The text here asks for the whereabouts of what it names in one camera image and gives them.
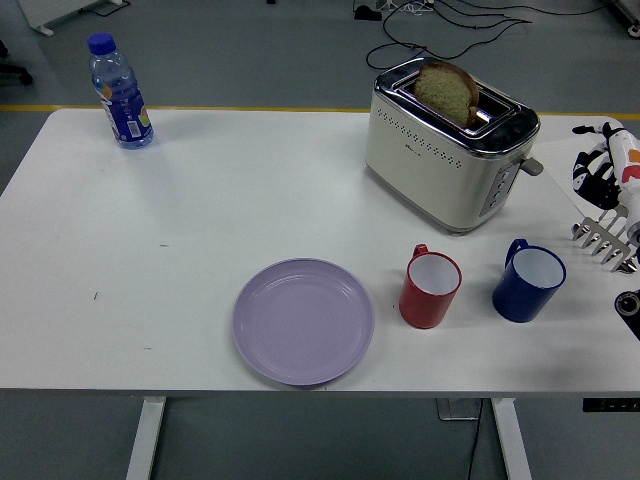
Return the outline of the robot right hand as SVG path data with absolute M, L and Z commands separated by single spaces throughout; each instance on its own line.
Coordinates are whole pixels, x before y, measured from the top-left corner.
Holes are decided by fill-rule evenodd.
M 580 152 L 573 168 L 573 189 L 602 210 L 622 205 L 627 211 L 627 237 L 638 243 L 639 235 L 639 139 L 626 128 L 605 122 L 581 125 L 574 134 L 601 134 L 604 141 L 590 152 Z

